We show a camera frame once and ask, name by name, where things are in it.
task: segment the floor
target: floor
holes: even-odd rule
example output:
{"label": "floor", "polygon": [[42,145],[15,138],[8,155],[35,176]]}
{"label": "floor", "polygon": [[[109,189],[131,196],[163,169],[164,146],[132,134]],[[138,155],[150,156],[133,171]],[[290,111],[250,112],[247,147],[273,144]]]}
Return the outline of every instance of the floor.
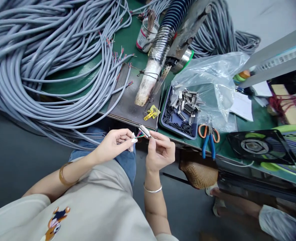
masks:
{"label": "floor", "polygon": [[[144,210],[143,182],[147,147],[137,144],[137,174],[134,199]],[[70,148],[48,138],[25,132],[0,115],[0,207],[20,198],[34,183],[61,167]],[[178,166],[164,170],[183,176]],[[213,234],[218,240],[259,240],[260,233],[251,232],[231,220],[212,213],[214,199],[203,190],[161,176],[170,228],[180,241],[198,241],[199,233]]]}

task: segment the bracelet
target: bracelet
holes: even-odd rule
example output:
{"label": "bracelet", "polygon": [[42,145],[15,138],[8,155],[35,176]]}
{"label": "bracelet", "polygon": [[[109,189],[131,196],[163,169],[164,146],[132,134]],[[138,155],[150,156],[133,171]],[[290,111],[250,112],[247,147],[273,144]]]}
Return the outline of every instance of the bracelet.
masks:
{"label": "bracelet", "polygon": [[150,193],[157,193],[157,192],[160,192],[162,190],[162,184],[161,184],[161,187],[156,190],[156,191],[149,191],[146,187],[145,187],[145,182],[144,182],[144,189],[147,191],[147,192],[150,192]]}
{"label": "bracelet", "polygon": [[75,184],[78,182],[78,181],[76,181],[76,182],[68,182],[68,181],[66,181],[66,179],[63,177],[63,168],[64,168],[65,166],[71,164],[71,163],[72,163],[72,162],[67,162],[67,163],[64,164],[64,165],[60,168],[60,170],[59,170],[59,179],[60,179],[61,183],[62,183],[63,185],[65,185],[65,186],[68,186],[68,187],[71,187],[71,186],[75,185]]}

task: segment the hand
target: hand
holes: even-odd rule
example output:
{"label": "hand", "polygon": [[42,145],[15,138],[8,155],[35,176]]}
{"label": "hand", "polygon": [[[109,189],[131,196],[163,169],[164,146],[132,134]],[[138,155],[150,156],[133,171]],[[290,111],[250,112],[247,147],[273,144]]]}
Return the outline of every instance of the hand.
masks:
{"label": "hand", "polygon": [[130,148],[138,140],[129,129],[111,130],[100,143],[100,145],[91,153],[95,164],[101,164],[114,159],[117,155]]}
{"label": "hand", "polygon": [[163,134],[150,131],[146,168],[150,172],[159,172],[165,166],[175,161],[175,143]]}

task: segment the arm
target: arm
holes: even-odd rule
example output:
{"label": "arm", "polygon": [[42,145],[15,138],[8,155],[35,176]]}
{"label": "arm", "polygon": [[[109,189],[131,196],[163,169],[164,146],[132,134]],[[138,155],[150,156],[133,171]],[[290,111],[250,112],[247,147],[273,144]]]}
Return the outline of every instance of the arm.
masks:
{"label": "arm", "polygon": [[[132,138],[134,138],[134,135],[129,129],[111,130],[93,152],[64,167],[62,173],[64,179],[70,183],[77,182],[95,165],[110,161],[124,150],[132,147],[137,141],[137,139],[132,141]],[[23,197],[39,193],[48,196],[50,201],[53,202],[69,188],[69,186],[61,183],[59,170],[57,170],[38,181]]]}
{"label": "arm", "polygon": [[[168,137],[150,131],[148,155],[146,158],[145,188],[156,191],[161,187],[159,171],[175,161],[175,144]],[[154,235],[171,234],[167,218],[167,208],[162,190],[157,193],[145,191],[146,219]]]}

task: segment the electric fan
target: electric fan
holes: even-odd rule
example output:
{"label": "electric fan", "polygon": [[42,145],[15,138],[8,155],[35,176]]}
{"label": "electric fan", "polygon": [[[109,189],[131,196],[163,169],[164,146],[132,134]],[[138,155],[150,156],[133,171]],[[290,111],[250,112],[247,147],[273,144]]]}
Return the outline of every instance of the electric fan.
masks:
{"label": "electric fan", "polygon": [[296,157],[278,130],[229,133],[228,141],[240,159],[294,165]]}

